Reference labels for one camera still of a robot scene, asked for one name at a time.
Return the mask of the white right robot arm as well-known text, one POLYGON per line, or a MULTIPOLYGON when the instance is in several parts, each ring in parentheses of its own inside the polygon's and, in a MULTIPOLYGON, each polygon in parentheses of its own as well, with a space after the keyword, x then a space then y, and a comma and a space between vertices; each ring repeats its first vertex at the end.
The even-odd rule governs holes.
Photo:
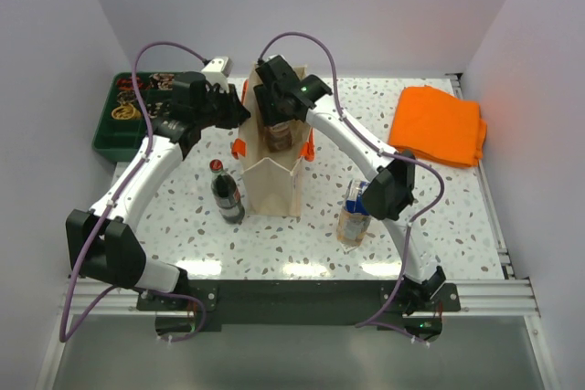
POLYGON ((407 294, 413 308, 428 310, 439 300, 446 280, 443 269, 434 263, 425 236, 416 229, 418 218, 430 208, 412 215, 406 225, 398 224, 400 213, 414 201, 415 168, 426 165, 408 151, 397 153, 384 145, 344 110, 336 84, 328 86, 315 75, 300 79, 281 56, 260 58, 255 72, 278 115, 306 122, 362 172, 368 181, 362 195, 364 208, 383 223, 401 253, 399 282, 405 285, 396 288, 407 294))

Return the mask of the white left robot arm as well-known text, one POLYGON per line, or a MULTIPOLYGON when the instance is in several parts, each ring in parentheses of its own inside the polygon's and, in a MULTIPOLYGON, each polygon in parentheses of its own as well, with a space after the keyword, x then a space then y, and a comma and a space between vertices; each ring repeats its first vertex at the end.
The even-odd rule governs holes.
POLYGON ((88 210, 66 220, 74 276, 115 287, 156 290, 169 310, 189 299, 186 272, 146 255, 135 229, 161 184, 187 157, 208 127, 231 130, 250 117, 236 87, 221 72, 203 69, 175 76, 170 111, 152 121, 151 134, 109 191, 88 210))

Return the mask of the purple juice carton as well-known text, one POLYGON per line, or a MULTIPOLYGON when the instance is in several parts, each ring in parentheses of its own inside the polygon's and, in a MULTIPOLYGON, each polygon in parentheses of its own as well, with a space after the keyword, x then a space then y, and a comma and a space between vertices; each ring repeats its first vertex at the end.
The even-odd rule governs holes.
POLYGON ((293 135, 288 121, 265 127, 265 142, 271 153, 289 150, 293 145, 293 135))

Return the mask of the beige canvas tote bag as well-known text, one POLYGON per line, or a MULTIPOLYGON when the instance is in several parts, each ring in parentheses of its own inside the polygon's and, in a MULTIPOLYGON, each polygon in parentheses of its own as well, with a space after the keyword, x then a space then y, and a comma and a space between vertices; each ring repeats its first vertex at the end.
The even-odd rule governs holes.
POLYGON ((305 122, 291 121, 292 147, 286 151, 270 151, 253 90, 260 84, 260 77, 252 71, 244 83, 241 99, 250 117, 239 127, 231 148, 242 168, 247 210, 253 215, 299 217, 302 167, 314 159, 313 130, 305 122))

